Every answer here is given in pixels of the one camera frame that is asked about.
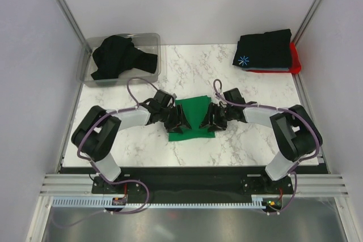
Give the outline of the green t shirt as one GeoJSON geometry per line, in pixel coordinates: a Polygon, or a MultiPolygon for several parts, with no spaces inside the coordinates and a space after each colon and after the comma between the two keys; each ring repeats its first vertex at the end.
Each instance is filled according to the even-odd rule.
{"type": "Polygon", "coordinates": [[[168,141],[178,142],[195,138],[215,138],[215,132],[208,132],[207,128],[199,128],[211,102],[212,99],[206,95],[176,100],[176,105],[182,106],[191,129],[182,128],[182,134],[170,133],[168,141]]]}

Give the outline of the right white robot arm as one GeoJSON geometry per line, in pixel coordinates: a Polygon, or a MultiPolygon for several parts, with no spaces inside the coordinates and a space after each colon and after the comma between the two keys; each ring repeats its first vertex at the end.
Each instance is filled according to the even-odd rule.
{"type": "Polygon", "coordinates": [[[258,124],[273,130],[279,152],[266,165],[265,175],[259,180],[266,193],[278,189],[280,179],[290,174],[304,158],[309,159],[313,152],[318,152],[323,144],[320,132],[301,105],[275,108],[254,101],[228,105],[210,103],[199,128],[206,128],[208,132],[224,131],[229,121],[258,124]]]}

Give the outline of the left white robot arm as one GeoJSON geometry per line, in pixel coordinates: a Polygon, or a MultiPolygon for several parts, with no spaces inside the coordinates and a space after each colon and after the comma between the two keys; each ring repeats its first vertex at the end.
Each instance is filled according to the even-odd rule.
{"type": "Polygon", "coordinates": [[[105,187],[118,193],[125,184],[121,168],[111,155],[118,132],[157,122],[163,123],[168,133],[183,134],[184,129],[192,129],[182,106],[175,105],[173,99],[166,102],[147,99],[138,106],[119,110],[91,107],[71,136],[71,142],[78,148],[78,157],[87,160],[103,176],[105,187]]]}

